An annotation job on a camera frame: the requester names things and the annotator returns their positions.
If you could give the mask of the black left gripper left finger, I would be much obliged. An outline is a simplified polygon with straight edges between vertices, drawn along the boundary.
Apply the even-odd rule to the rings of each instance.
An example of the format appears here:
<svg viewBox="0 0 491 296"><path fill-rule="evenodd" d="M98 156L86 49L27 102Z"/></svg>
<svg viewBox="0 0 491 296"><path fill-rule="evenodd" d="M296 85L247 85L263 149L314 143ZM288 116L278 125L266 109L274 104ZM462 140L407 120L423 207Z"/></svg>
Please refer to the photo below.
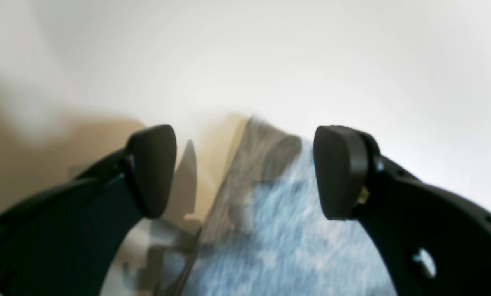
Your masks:
<svg viewBox="0 0 491 296"><path fill-rule="evenodd" d="M177 156L170 125L133 133L71 181L0 215L0 294L97 296L128 232L167 207Z"/></svg>

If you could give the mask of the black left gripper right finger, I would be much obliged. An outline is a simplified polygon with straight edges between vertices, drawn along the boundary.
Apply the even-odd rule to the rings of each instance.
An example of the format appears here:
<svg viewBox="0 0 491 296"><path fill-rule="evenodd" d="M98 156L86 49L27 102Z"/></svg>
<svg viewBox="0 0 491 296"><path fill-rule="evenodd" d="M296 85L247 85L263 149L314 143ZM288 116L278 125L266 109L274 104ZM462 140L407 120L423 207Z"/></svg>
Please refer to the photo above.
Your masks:
<svg viewBox="0 0 491 296"><path fill-rule="evenodd" d="M356 220L399 296L491 296L491 213L424 183L370 135L319 126L317 189L328 220Z"/></svg>

